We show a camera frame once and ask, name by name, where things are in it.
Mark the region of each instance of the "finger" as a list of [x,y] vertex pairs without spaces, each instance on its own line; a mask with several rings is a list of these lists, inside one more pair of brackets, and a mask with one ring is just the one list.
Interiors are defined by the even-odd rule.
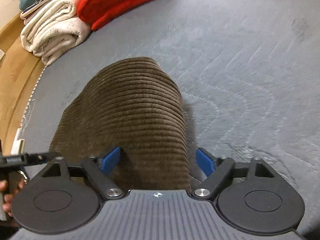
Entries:
[[4,201],[6,201],[7,203],[11,203],[12,199],[13,199],[13,194],[4,195]]
[[25,185],[24,179],[21,179],[21,180],[19,181],[19,184],[18,184],[19,189],[22,189],[22,188],[24,187],[24,185]]
[[8,186],[8,182],[6,180],[0,181],[0,191],[5,191]]
[[11,212],[11,204],[9,204],[9,203],[4,203],[4,204],[2,205],[2,207],[3,207],[3,210],[4,210],[5,212]]

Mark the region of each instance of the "wooden floor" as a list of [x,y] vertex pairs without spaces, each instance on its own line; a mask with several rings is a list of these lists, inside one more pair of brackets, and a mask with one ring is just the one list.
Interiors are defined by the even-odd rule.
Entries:
[[3,154],[11,153],[12,143],[32,93],[44,68],[40,58],[22,48],[23,20],[17,15],[0,30],[0,139]]

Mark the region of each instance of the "human hand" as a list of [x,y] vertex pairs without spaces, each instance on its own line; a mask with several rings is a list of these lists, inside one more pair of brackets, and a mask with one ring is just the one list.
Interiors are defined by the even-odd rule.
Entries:
[[[3,210],[7,212],[10,217],[12,217],[11,202],[14,196],[20,192],[20,190],[24,187],[24,185],[25,185],[24,180],[21,179],[18,183],[18,189],[16,189],[13,194],[4,195],[5,203],[3,204]],[[0,191],[5,191],[7,187],[8,187],[8,182],[6,180],[0,181]]]

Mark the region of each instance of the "silver bolt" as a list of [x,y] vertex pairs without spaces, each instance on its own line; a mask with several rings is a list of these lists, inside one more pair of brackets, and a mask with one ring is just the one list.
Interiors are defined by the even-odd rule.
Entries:
[[207,197],[210,195],[210,191],[206,188],[198,188],[195,190],[195,195],[198,197]]
[[109,197],[118,197],[122,194],[122,191],[119,188],[111,188],[107,190],[107,195]]

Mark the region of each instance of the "gray felt surface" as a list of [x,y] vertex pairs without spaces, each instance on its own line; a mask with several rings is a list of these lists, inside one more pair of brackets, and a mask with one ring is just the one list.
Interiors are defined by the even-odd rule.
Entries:
[[299,231],[320,217],[320,0],[156,0],[93,33],[48,67],[22,137],[45,151],[63,110],[100,69],[149,56],[185,100],[191,174],[204,147],[261,156],[302,195]]

